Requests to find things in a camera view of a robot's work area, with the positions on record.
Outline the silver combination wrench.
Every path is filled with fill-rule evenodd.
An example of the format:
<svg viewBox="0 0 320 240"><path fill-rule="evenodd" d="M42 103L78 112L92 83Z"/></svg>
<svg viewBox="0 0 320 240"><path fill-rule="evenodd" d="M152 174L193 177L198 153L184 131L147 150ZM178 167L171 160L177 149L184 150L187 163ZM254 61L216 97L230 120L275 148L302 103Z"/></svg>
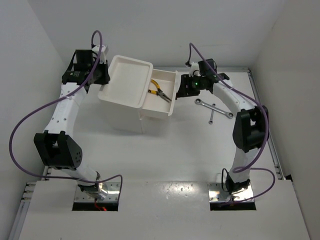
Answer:
<svg viewBox="0 0 320 240"><path fill-rule="evenodd" d="M209 123L210 125L213 124L214 113L215 113L215 110L214 110L214 109L211 109L210 119L209 119L209 121L208 121L208 123Z"/></svg>

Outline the drawer brown handle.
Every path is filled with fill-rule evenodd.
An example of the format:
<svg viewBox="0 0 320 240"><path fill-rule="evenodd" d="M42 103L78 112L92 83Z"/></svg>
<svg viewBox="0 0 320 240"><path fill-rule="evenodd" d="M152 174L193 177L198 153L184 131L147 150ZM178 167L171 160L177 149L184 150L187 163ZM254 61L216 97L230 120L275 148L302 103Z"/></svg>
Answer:
<svg viewBox="0 0 320 240"><path fill-rule="evenodd" d="M157 119L171 116L175 105L177 80L177 71L154 69L141 114Z"/></svg>

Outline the silver ratchet wrench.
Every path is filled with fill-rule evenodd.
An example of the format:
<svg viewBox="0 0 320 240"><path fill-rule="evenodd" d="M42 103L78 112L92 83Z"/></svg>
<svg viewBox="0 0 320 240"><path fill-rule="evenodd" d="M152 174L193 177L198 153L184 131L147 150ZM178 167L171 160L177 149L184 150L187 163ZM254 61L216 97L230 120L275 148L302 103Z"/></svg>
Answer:
<svg viewBox="0 0 320 240"><path fill-rule="evenodd" d="M213 104L210 105L210 104L202 101L200 98L197 98L197 99L194 101L194 103L195 103L196 105L203 106L203 107L206 107L206 108L208 108L208 109L211 109L211 110L213 110L213 111L215 111L215 112L217 112L217 113L220 113L220 114L226 116L226 117L229 118L229 119L232 119L232 118L234 117L234 115L233 115L232 112L224 111L224 110L222 110L222 109L220 109L220 108L217 108L217 107L216 107L215 105L213 105Z"/></svg>

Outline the white drawer cabinet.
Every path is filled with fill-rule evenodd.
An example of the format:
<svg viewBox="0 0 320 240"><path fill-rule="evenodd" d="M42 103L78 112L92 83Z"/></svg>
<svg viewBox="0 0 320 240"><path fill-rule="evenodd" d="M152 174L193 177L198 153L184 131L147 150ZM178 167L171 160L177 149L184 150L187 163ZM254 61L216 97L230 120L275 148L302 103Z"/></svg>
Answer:
<svg viewBox="0 0 320 240"><path fill-rule="evenodd" d="M122 55L113 57L110 81L101 86L98 98L106 122L116 130L142 134L141 110L148 93L153 64Z"/></svg>

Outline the yellow handled pliers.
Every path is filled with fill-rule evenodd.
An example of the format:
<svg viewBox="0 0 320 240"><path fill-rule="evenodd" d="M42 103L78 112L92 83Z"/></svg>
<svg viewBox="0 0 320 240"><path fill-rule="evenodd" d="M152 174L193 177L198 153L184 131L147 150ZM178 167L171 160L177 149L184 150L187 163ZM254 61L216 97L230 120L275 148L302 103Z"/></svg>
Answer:
<svg viewBox="0 0 320 240"><path fill-rule="evenodd" d="M153 85L155 85L156 90L152 90L152 89L148 89L148 93L153 94L153 95L157 95L159 96L161 99L165 100L166 102L171 102L172 100L162 91L160 85L154 80L151 79L150 81Z"/></svg>

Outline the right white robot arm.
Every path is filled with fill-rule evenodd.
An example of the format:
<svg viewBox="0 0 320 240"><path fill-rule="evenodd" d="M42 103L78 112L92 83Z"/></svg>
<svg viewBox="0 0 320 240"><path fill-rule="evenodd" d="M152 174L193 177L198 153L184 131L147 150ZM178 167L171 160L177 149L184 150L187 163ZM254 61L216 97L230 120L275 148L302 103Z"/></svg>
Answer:
<svg viewBox="0 0 320 240"><path fill-rule="evenodd" d="M240 94L225 73L217 73L213 59L187 61L186 66L189 72L181 76L176 97L198 96L206 90L227 106L235 117L232 139L236 150L224 185L229 194L246 189L250 183L250 168L269 138L268 109Z"/></svg>

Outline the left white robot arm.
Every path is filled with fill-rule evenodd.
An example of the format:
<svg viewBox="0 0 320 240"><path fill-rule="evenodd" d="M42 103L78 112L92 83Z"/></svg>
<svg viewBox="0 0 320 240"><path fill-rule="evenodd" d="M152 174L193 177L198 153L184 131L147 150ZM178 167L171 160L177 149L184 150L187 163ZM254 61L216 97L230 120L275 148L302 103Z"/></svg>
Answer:
<svg viewBox="0 0 320 240"><path fill-rule="evenodd" d="M73 139L74 124L83 99L92 84L110 81L107 46L91 50L77 49L62 75L60 96L63 98L42 133L36 133L34 144L43 164L75 178L82 192L101 198L107 187L100 183L100 174L83 161L83 151Z"/></svg>

